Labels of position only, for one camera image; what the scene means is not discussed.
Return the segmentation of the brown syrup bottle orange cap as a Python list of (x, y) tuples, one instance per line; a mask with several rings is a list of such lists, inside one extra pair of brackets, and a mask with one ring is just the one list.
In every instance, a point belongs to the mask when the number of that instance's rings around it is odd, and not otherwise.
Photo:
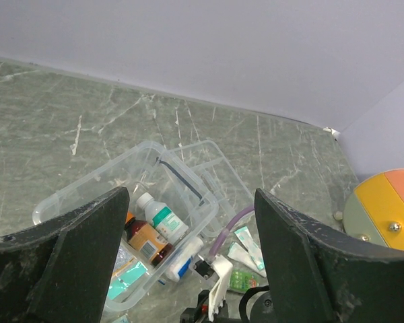
[(124, 231), (127, 243), (154, 267), (174, 250), (147, 221), (137, 219), (131, 212), (127, 213)]

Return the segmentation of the clear bandage bag teal header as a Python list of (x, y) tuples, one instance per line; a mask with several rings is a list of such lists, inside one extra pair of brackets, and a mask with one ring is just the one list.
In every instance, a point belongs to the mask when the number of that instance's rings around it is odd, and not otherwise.
[(125, 293), (129, 292), (132, 287), (135, 287), (136, 282), (147, 272), (147, 267), (132, 254), (126, 244), (121, 242), (107, 297), (114, 301), (118, 301), (120, 297), (123, 298)]

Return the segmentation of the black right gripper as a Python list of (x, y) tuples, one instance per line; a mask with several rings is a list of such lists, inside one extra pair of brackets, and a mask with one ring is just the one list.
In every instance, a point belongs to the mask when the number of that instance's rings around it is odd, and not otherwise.
[(238, 305), (239, 318), (229, 317), (228, 305), (223, 300), (219, 312), (209, 319), (209, 290), (198, 294), (197, 305), (186, 308), (180, 315), (179, 322), (276, 322), (269, 286), (250, 288)]

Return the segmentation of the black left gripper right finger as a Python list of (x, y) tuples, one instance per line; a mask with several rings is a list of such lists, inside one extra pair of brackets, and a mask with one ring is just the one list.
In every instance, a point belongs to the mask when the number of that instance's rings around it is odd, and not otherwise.
[(255, 322), (404, 322), (404, 251), (364, 242), (255, 192), (269, 290)]

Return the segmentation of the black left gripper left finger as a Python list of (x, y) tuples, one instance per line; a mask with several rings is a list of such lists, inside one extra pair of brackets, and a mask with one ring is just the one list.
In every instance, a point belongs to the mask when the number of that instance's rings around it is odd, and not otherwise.
[(128, 206), (117, 187), (0, 236), (0, 322), (99, 322)]

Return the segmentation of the white plastic medicine bottle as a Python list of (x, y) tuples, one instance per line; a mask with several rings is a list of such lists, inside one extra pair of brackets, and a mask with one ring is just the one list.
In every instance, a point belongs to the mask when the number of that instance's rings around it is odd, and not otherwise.
[(137, 206), (145, 213), (145, 220), (171, 244), (181, 240), (189, 230), (166, 203), (155, 200), (148, 192), (137, 199)]

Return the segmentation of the clear plastic medicine box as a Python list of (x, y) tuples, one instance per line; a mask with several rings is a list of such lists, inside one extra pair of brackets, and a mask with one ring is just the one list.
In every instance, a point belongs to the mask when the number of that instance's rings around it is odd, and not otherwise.
[(179, 281), (202, 249), (205, 229), (219, 209), (213, 193), (177, 154), (145, 141), (44, 199), (32, 220), (38, 225), (120, 186), (129, 191), (129, 212), (148, 222), (173, 249), (153, 264), (159, 252), (155, 240), (129, 244), (121, 239), (104, 304), (109, 315), (130, 310), (162, 279)]

